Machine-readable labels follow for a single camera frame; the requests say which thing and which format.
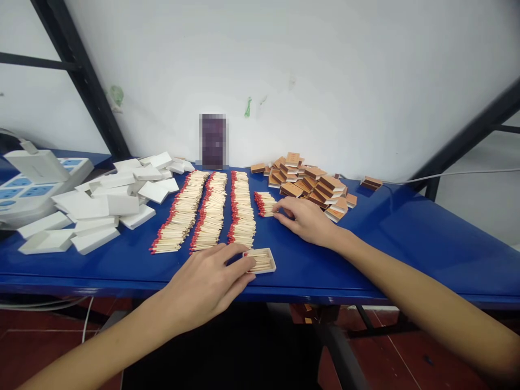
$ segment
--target electrical outlet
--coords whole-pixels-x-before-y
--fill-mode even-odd
[[[23,187],[26,185],[31,185],[32,182],[29,179],[18,178],[7,184],[6,187]]]
[[[53,186],[42,186],[42,187],[32,187],[25,191],[20,198],[29,198],[33,196],[42,196],[49,192]]]
[[[23,188],[13,188],[9,190],[0,190],[0,199],[9,199],[15,197],[22,192]]]
[[[81,160],[64,160],[61,162],[63,166],[78,165]]]

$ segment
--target hand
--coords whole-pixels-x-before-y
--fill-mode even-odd
[[[194,253],[170,283],[148,300],[165,341],[222,313],[256,278],[255,274],[247,274],[256,264],[252,257],[226,266],[231,257],[247,250],[245,245],[222,243]]]
[[[285,197],[272,208],[274,217],[305,241],[332,248],[341,230],[323,213],[320,207],[309,200]]]

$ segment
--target matchstick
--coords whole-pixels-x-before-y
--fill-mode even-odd
[[[228,243],[237,242],[251,249],[256,233],[256,222],[251,207],[249,178],[245,172],[231,172],[231,209],[233,222],[227,234]]]
[[[267,269],[271,269],[271,265],[266,265],[266,266],[260,266],[260,267],[253,267],[249,270],[249,272],[255,272],[255,271],[264,271],[264,270],[267,270]]]
[[[213,172],[206,182],[206,195],[199,210],[199,221],[190,245],[192,252],[211,248],[218,243],[224,224],[227,182],[228,175],[222,172]]]
[[[272,212],[272,207],[276,204],[276,201],[269,192],[256,191],[255,201],[258,205],[258,209],[260,210],[258,215],[261,217],[272,217],[274,215]]]
[[[210,174],[193,171],[186,176],[183,188],[177,193],[170,215],[152,243],[152,254],[177,252],[195,224],[197,208],[204,183]]]

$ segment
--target power cord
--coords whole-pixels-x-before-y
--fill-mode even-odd
[[[88,305],[87,316],[85,317],[85,325],[83,326],[83,337],[81,337],[82,344],[85,342],[85,335],[87,334],[88,316],[90,314],[90,308],[92,307],[92,302],[94,302],[94,297],[90,297],[90,304]]]
[[[68,302],[64,305],[58,305],[53,306],[52,304],[29,304],[29,305],[6,305],[6,304],[0,304],[0,310],[15,310],[15,311],[54,311],[54,310],[61,310],[66,309],[71,306],[77,305],[78,303],[83,302],[88,297],[80,298],[76,301],[70,302],[70,301],[64,301]]]
[[[413,180],[407,180],[407,181],[401,181],[399,183],[394,183],[393,181],[386,181],[383,180],[383,183],[389,183],[389,184],[406,184],[406,183],[413,183],[415,181],[421,181],[426,179],[433,179],[435,177],[441,177],[441,176],[450,176],[454,174],[467,174],[467,173],[497,173],[497,172],[516,172],[520,171],[520,168],[512,168],[512,169],[506,169],[506,170],[487,170],[487,171],[466,171],[466,172],[449,172],[449,173],[439,173],[436,175],[426,176],[419,179],[413,179]]]

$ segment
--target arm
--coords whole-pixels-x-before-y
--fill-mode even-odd
[[[171,338],[206,323],[255,279],[246,274],[255,265],[251,257],[226,266],[232,256],[246,250],[240,244],[218,244],[195,253],[163,290],[19,389],[97,389]]]
[[[516,380],[520,336],[453,291],[336,226],[305,199],[285,198],[273,208],[283,225],[305,241],[329,248],[355,266],[420,328],[475,367]]]

